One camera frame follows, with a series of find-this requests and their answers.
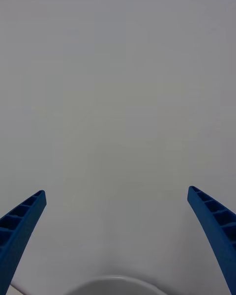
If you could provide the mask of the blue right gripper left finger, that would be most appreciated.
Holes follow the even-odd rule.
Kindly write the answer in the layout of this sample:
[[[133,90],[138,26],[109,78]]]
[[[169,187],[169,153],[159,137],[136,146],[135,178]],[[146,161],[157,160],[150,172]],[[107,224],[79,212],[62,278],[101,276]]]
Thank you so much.
[[[0,294],[7,293],[30,236],[47,204],[44,190],[0,219]]]

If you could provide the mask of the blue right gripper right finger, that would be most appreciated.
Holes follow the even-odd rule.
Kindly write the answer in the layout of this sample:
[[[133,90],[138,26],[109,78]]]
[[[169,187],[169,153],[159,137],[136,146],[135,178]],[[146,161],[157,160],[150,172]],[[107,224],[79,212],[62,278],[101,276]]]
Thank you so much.
[[[236,215],[195,186],[187,201],[198,218],[231,294],[236,294]]]

